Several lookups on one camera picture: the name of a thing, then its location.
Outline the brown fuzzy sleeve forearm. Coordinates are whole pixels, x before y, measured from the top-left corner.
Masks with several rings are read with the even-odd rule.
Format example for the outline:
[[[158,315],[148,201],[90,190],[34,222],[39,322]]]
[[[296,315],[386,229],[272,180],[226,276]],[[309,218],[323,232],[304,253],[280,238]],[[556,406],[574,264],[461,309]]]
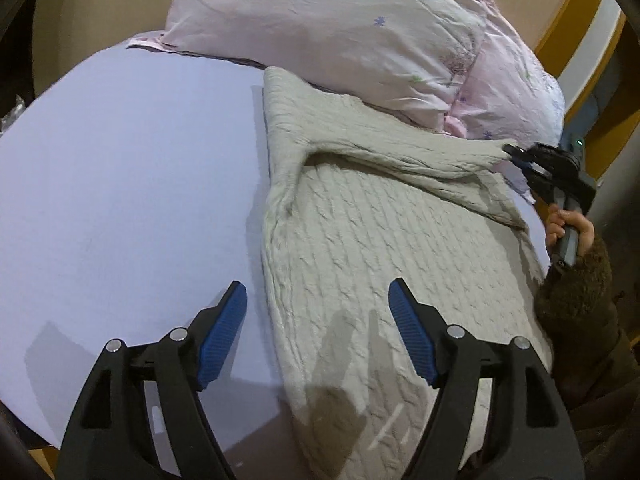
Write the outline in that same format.
[[[551,377],[570,411],[617,389],[634,368],[611,286],[608,250],[597,237],[571,268],[550,268],[536,292],[536,318],[552,344]]]

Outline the person's right hand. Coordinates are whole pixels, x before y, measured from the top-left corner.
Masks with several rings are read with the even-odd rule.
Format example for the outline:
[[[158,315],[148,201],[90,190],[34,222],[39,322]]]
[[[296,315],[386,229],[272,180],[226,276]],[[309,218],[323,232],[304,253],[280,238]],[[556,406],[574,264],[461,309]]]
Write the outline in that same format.
[[[546,220],[546,244],[549,254],[569,228],[575,229],[578,233],[578,257],[583,257],[590,251],[596,237],[596,230],[591,221],[579,211],[561,209],[557,204],[552,204],[548,208]]]

